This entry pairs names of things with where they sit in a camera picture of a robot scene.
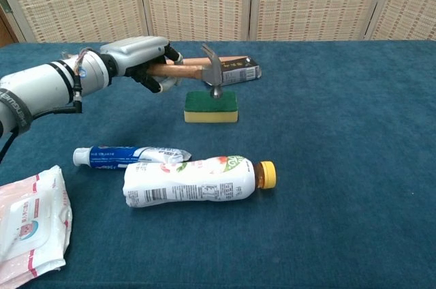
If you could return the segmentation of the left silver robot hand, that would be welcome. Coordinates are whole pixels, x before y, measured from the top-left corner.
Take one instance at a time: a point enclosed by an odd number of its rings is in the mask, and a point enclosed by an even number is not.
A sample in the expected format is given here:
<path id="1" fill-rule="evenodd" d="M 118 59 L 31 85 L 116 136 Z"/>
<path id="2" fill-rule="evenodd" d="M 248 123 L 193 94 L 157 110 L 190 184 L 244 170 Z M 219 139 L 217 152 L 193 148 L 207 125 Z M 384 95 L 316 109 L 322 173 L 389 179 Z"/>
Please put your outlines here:
<path id="1" fill-rule="evenodd" d="M 183 63 L 183 56 L 173 49 L 170 41 L 159 36 L 129 37 L 105 44 L 99 57 L 104 62 L 110 77 L 126 76 L 153 93 L 168 91 L 181 83 L 180 78 L 151 76 L 147 70 L 154 64 L 165 64 L 169 59 L 175 64 Z"/>

